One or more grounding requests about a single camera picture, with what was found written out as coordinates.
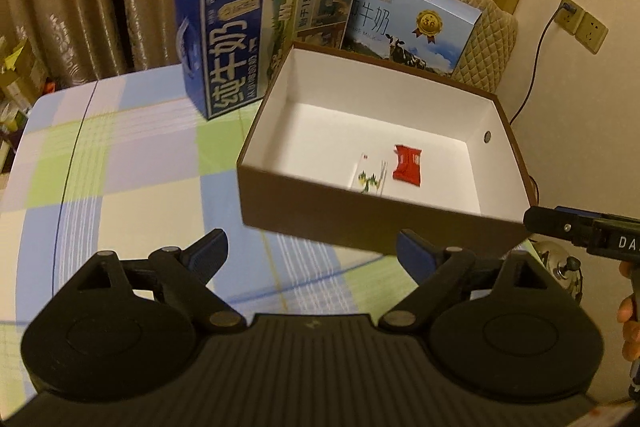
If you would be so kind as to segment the person's hand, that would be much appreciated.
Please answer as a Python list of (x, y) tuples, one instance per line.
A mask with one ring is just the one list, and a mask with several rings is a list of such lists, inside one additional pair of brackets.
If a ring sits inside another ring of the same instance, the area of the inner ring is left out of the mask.
[(623, 325), (623, 357), (634, 362), (640, 353), (638, 310), (634, 295), (629, 295), (620, 303), (616, 320)]

